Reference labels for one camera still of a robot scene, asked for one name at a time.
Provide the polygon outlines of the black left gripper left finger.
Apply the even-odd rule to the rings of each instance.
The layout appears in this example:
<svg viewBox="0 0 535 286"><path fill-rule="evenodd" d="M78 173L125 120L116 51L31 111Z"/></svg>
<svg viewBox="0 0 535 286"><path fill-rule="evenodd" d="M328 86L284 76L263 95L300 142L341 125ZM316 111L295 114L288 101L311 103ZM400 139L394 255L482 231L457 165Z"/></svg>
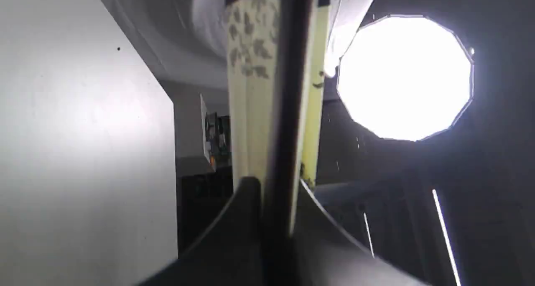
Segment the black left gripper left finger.
<svg viewBox="0 0 535 286"><path fill-rule="evenodd" d="M245 177L213 223L142 286L262 286L261 185Z"/></svg>

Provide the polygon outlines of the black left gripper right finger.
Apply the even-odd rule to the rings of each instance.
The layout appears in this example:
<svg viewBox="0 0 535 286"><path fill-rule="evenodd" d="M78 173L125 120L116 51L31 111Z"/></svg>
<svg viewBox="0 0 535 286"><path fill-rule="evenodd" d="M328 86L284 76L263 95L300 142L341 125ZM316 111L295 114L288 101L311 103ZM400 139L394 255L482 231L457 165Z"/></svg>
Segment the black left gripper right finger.
<svg viewBox="0 0 535 286"><path fill-rule="evenodd" d="M299 182L293 239L303 286L423 286L418 278L374 257Z"/></svg>

